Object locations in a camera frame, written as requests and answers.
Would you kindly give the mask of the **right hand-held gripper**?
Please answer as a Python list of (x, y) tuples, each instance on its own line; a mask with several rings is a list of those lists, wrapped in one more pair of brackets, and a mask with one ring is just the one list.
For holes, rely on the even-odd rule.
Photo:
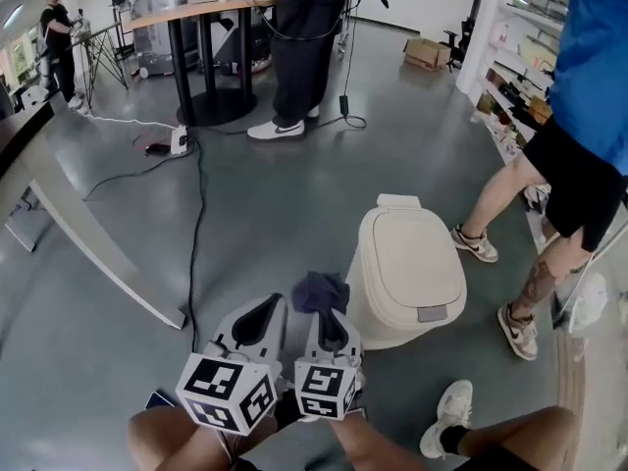
[(314, 313), (306, 351), (294, 364), (300, 413), (343, 420), (365, 386), (362, 361), (361, 337), (348, 317), (338, 310)]

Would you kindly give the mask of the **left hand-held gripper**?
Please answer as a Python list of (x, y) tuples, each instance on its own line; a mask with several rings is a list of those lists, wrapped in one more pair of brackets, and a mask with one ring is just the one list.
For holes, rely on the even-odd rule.
[(193, 422), (249, 434), (279, 400), (288, 303), (280, 293), (258, 297), (228, 314), (201, 353), (192, 353), (176, 394)]

